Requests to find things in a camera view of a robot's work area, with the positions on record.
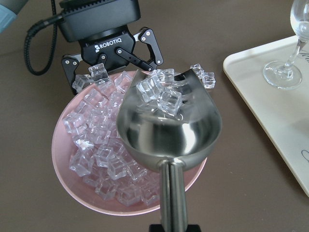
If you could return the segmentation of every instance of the glass stem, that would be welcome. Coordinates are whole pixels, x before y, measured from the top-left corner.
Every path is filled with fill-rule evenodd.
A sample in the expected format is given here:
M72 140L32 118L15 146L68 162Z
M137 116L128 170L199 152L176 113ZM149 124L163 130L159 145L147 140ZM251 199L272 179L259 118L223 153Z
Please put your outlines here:
M285 73L289 73L291 71L291 68L295 62L295 59L298 55L298 53L300 52L301 49L303 49L303 47L306 45L305 41L302 41L301 39L298 39L297 45L294 49L294 52L290 55L289 59L287 60L287 62L285 63L283 69L285 71Z

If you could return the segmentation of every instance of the scoop handle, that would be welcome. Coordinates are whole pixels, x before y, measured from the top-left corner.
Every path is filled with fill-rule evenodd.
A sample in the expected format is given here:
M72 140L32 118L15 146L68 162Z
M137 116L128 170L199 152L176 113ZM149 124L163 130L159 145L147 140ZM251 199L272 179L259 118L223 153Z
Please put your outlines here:
M161 224L165 232L185 232L188 226L182 162L161 164Z

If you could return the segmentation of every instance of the pile of ice cubes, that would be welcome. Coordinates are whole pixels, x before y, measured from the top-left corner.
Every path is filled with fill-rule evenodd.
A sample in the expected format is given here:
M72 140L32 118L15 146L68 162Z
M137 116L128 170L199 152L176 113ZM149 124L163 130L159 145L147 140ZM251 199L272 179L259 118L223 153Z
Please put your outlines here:
M205 88L214 88L213 72L205 72L200 64L190 68L202 80ZM136 88L143 100L143 103L138 105L141 112L161 110L165 114L176 116L182 103L191 97L187 81L175 80L174 69L153 70L146 79L137 83Z
M206 88L215 84L212 72L199 64L191 66ZM77 152L69 168L94 188L103 200L116 199L131 206L159 200L159 174L136 163L126 151L116 128L116 118L132 77L127 72L111 79L103 64L89 68L90 74L77 75L73 87L80 92L93 84L77 107L63 118ZM157 109L176 115L183 101L190 98L186 80L175 81L173 69L155 70L137 84L143 103L139 110Z

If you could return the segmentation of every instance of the metal scoop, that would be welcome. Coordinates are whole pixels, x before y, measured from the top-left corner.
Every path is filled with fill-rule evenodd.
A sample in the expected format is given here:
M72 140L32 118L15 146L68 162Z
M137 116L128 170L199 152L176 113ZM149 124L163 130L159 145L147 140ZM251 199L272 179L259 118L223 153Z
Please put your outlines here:
M133 78L118 114L118 132L138 163L161 173L161 224L165 232L184 232L188 222L183 171L209 155L221 131L221 117L192 70L175 77L187 81L190 94L177 117L160 110L153 114L138 110L141 99L136 84L145 77L137 71Z

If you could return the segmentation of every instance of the brown table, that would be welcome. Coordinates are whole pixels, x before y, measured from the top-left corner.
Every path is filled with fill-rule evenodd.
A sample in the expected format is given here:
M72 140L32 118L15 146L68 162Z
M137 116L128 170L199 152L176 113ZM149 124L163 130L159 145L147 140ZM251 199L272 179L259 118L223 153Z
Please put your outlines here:
M150 224L160 222L159 211L133 217L100 214L75 201L56 177L53 131L73 97L60 61L62 55L80 50L59 33L50 71L36 77L26 70L21 50L25 31L50 14L49 3L41 3L44 15L34 16L38 2L30 1L12 28L0 34L1 231L148 231ZM292 2L140 0L142 18L129 24L132 33L143 26L154 30L165 59L160 68L183 72L200 63L215 72L217 83L210 94L223 130L186 193L189 223L199 224L204 232L309 231L308 196L223 72L228 55L294 34L289 22ZM42 32L34 40L35 67L46 62L49 38ZM148 58L141 44L136 54ZM129 65L126 70L135 69Z

